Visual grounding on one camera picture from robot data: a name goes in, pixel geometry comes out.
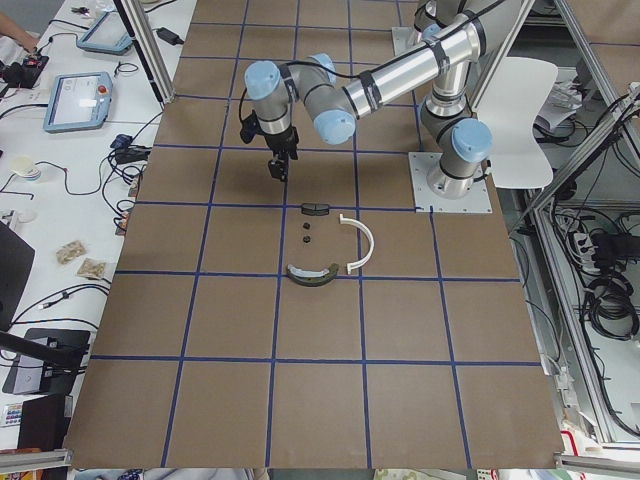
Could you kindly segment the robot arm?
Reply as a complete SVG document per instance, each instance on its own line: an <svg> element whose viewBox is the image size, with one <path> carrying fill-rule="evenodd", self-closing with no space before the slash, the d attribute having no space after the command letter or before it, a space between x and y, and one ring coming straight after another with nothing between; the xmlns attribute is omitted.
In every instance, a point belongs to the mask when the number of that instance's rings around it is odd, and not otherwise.
<svg viewBox="0 0 640 480"><path fill-rule="evenodd" d="M245 97L253 109L242 117L240 138L262 136L273 157L273 178L286 181L299 136L292 109L301 102L319 137L339 145L351 139L356 122L396 98L430 84L421 121L442 153L427 174L441 198L464 197L493 146L489 127L475 118L466 97L471 64L500 47L516 25L519 1L422 1L415 14L415 45L337 86L331 58L315 54L276 64L256 61L244 73Z"/></svg>

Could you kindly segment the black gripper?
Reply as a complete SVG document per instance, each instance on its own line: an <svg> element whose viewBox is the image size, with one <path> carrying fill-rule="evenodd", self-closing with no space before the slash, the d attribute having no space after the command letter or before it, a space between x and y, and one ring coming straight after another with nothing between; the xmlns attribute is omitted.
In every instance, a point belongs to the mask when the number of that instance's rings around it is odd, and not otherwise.
<svg viewBox="0 0 640 480"><path fill-rule="evenodd" d="M268 169L271 177L279 181L287 181L289 169L288 159L298 159L297 145L299 143L299 136L296 127L290 125L281 133L267 133L259 125L258 116L255 111L252 111L251 114L245 118L240 118L240 122L241 140L245 144L250 144L256 135L262 136L275 156L268 161Z"/></svg>

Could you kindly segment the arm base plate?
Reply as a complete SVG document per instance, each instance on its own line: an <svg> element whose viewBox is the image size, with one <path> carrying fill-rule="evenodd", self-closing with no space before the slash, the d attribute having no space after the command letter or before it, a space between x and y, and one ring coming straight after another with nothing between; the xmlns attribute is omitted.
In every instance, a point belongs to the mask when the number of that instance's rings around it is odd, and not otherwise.
<svg viewBox="0 0 640 480"><path fill-rule="evenodd" d="M422 33L414 27L393 27L391 36L394 55L398 56L419 43Z"/></svg>
<svg viewBox="0 0 640 480"><path fill-rule="evenodd" d="M477 165L474 174L464 180L451 180L440 169L440 153L408 154L417 213L490 214L492 212L486 182Z"/></svg>

